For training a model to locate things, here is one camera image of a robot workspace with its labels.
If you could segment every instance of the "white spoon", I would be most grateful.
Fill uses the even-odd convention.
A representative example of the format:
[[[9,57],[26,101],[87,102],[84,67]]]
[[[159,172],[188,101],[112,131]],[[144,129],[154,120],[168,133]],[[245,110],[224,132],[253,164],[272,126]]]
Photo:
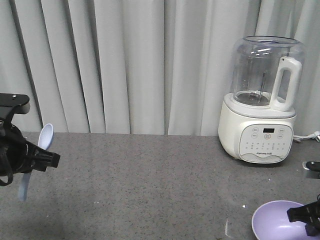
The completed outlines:
[[[39,135],[38,147],[48,150],[51,146],[52,140],[54,138],[54,126],[51,123],[46,124]],[[20,201],[26,201],[28,185],[31,177],[31,172],[24,173],[21,179],[21,183],[18,190],[18,198]]]

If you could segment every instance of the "curtain fold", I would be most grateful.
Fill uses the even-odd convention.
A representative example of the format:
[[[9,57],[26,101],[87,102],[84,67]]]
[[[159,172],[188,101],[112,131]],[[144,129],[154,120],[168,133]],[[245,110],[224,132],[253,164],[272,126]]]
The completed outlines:
[[[41,0],[53,67],[69,132],[89,132],[70,21],[62,0]]]
[[[294,131],[320,129],[317,0],[3,0],[1,92],[23,131],[216,136],[234,43],[296,38],[307,57]]]
[[[41,3],[37,0],[20,0],[15,1],[15,7],[42,121],[44,124],[52,123],[57,132],[66,132],[67,122]]]
[[[39,131],[40,118],[9,1],[0,1],[0,32],[1,92],[30,98],[29,114],[15,114],[12,123],[21,129]]]

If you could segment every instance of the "bowl rim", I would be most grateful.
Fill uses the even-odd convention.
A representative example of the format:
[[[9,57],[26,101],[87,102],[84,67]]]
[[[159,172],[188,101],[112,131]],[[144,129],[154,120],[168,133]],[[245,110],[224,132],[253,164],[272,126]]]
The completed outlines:
[[[253,233],[254,233],[255,237],[256,237],[258,240],[260,240],[260,238],[258,237],[258,235],[257,235],[257,233],[256,233],[256,231],[255,231],[255,228],[254,228],[254,219],[255,219],[255,216],[256,216],[257,212],[258,212],[261,208],[263,208],[265,205],[268,205],[268,204],[271,204],[271,203],[278,203],[278,202],[282,202],[282,203],[293,203],[293,204],[298,204],[298,205],[300,205],[300,206],[303,206],[303,204],[300,203],[300,202],[289,201],[289,200],[274,200],[274,201],[268,201],[268,202],[262,204],[261,206],[259,206],[259,207],[254,211],[254,213],[253,213],[253,215],[252,215],[252,218],[251,218],[251,228],[252,228],[252,230],[253,230]]]

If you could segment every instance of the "speckled surface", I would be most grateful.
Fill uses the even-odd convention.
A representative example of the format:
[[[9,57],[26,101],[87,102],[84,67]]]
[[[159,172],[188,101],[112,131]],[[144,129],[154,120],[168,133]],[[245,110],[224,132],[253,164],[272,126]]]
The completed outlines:
[[[260,205],[320,193],[301,167],[320,160],[315,141],[267,166],[231,158],[217,137],[57,133],[50,150],[60,164],[32,173],[27,202],[21,174],[0,189],[1,240],[255,240]]]

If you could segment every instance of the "purple bowl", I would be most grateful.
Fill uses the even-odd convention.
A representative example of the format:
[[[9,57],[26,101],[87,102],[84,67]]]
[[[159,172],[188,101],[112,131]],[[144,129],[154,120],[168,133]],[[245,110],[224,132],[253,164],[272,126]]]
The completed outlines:
[[[307,236],[305,223],[289,222],[287,210],[303,206],[294,201],[270,201],[255,210],[252,230],[258,240],[320,240],[320,235]]]

